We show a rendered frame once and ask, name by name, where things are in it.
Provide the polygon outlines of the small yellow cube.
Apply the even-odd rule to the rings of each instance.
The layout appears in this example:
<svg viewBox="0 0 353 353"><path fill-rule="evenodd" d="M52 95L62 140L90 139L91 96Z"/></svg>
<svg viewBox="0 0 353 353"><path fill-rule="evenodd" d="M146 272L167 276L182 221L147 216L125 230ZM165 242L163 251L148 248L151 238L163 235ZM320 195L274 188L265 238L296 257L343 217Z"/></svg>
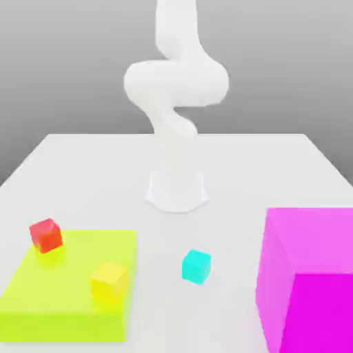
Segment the small yellow cube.
<svg viewBox="0 0 353 353"><path fill-rule="evenodd" d="M103 262L90 277L92 296L104 303L117 304L123 300L129 282L128 267L116 262Z"/></svg>

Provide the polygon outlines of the large magenta box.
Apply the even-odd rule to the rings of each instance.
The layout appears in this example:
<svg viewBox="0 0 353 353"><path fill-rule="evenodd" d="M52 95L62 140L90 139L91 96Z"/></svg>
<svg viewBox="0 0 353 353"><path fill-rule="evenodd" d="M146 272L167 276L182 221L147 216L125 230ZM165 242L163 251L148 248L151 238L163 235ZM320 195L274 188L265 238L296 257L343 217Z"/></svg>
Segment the large magenta box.
<svg viewBox="0 0 353 353"><path fill-rule="evenodd" d="M353 353L353 208L268 208L255 297L269 353Z"/></svg>

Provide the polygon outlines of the large yellow-green box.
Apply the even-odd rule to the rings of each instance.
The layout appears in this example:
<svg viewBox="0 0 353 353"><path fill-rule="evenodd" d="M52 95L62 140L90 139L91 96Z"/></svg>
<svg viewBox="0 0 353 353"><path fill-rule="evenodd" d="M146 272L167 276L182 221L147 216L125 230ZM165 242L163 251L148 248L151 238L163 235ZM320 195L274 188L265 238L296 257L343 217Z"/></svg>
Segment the large yellow-green box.
<svg viewBox="0 0 353 353"><path fill-rule="evenodd" d="M31 245L0 296L0 342L124 342L137 266L134 230L64 230L63 245ZM112 305L93 297L90 277L104 262L128 267L129 285Z"/></svg>

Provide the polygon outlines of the small red cube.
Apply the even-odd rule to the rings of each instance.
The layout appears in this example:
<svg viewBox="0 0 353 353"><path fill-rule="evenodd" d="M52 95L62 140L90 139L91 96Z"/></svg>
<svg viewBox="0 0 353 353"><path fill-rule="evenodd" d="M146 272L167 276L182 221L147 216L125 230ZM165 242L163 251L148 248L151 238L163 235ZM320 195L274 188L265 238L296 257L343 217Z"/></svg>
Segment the small red cube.
<svg viewBox="0 0 353 353"><path fill-rule="evenodd" d="M31 225L29 230L32 242L41 254L63 245L61 229L51 218Z"/></svg>

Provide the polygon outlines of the small cyan cube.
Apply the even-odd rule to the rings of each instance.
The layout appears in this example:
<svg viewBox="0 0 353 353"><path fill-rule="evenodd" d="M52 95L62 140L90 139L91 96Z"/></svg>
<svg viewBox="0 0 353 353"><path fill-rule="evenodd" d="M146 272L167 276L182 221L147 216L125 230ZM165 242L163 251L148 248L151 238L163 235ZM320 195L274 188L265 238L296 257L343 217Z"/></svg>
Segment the small cyan cube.
<svg viewBox="0 0 353 353"><path fill-rule="evenodd" d="M182 279L201 285L211 270L212 257L198 250L190 250L182 261Z"/></svg>

